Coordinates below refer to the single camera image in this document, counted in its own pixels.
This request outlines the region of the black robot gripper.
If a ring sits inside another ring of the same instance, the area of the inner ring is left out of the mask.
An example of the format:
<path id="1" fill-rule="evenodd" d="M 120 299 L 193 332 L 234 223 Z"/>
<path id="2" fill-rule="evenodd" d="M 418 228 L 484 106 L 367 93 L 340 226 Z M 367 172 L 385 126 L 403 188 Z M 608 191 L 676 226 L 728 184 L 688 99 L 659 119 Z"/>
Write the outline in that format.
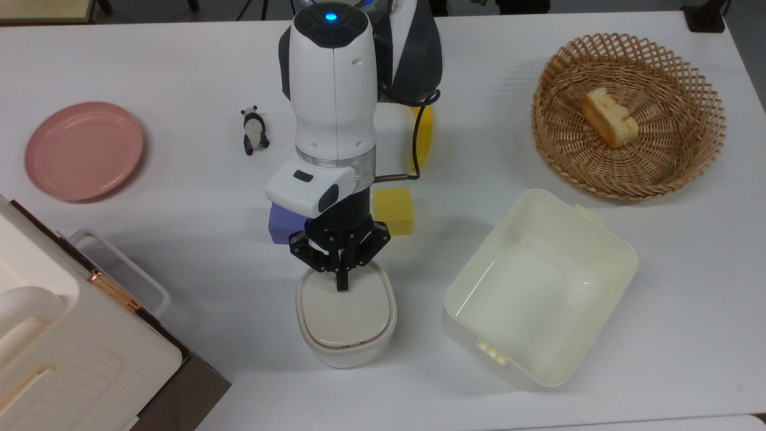
<path id="1" fill-rule="evenodd" d="M 349 289 L 348 273 L 366 266 L 391 240 L 385 223 L 371 214 L 371 192 L 355 193 L 308 219 L 290 235 L 290 253 L 317 272 L 335 273 L 337 292 Z"/>

